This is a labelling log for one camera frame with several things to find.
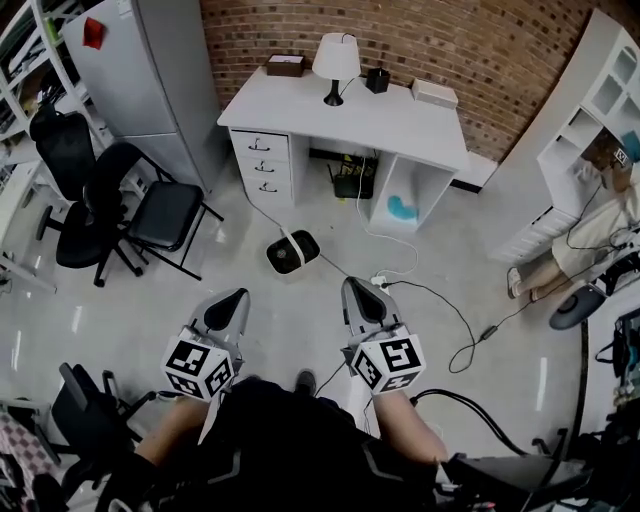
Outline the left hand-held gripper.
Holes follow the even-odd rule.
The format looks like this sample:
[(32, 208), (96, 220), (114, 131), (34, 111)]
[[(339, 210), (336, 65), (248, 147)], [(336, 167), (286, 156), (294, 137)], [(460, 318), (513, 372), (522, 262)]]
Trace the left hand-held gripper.
[(172, 393), (212, 400), (230, 385), (244, 363), (239, 343), (249, 311), (245, 288), (223, 291), (196, 307), (161, 360)]

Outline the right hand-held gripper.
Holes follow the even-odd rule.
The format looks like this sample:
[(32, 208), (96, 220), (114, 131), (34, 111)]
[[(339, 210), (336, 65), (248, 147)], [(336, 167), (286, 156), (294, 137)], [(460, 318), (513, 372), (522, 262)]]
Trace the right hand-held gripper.
[(342, 350), (350, 372), (374, 395), (410, 387), (424, 372), (425, 359), (419, 337), (403, 322), (394, 299), (357, 277), (344, 280), (341, 299), (351, 333)]

